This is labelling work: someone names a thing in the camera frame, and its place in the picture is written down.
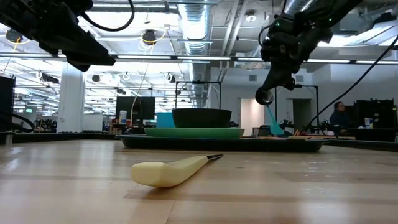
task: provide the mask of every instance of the green plate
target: green plate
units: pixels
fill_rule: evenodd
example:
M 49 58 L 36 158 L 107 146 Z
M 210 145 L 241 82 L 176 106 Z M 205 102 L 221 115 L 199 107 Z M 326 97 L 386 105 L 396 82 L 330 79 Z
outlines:
M 162 138 L 239 139 L 243 132 L 238 128 L 145 128 L 147 136 Z

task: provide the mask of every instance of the pillar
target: pillar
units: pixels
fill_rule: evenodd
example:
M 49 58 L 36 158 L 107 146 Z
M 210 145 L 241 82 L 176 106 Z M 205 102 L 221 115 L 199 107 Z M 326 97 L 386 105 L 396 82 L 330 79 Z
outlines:
M 86 77 L 80 70 L 64 63 L 62 67 L 57 132 L 82 132 L 85 109 Z

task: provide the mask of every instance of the person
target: person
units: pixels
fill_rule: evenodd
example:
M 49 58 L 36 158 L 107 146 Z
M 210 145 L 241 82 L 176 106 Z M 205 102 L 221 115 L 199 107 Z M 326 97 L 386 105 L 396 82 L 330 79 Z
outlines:
M 330 125 L 335 132 L 335 135 L 347 135 L 349 126 L 348 114 L 345 113 L 345 105 L 343 102 L 335 103 L 335 111 L 330 116 Z

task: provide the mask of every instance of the cream-colored knife handle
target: cream-colored knife handle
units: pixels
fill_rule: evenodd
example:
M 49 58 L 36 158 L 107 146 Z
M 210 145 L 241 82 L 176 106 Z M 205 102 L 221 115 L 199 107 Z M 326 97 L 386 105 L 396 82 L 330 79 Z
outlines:
M 171 163 L 143 162 L 131 167 L 131 179 L 152 187 L 173 187 L 186 181 L 207 163 L 207 156 L 194 156 Z

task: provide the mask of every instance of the wooden table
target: wooden table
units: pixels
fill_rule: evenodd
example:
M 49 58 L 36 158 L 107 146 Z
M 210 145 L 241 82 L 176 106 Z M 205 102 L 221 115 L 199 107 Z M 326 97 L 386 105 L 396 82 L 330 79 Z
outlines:
M 1 223 L 398 223 L 392 152 L 223 152 L 171 189 L 134 183 L 130 166 L 217 152 L 82 140 L 15 144 L 0 153 Z

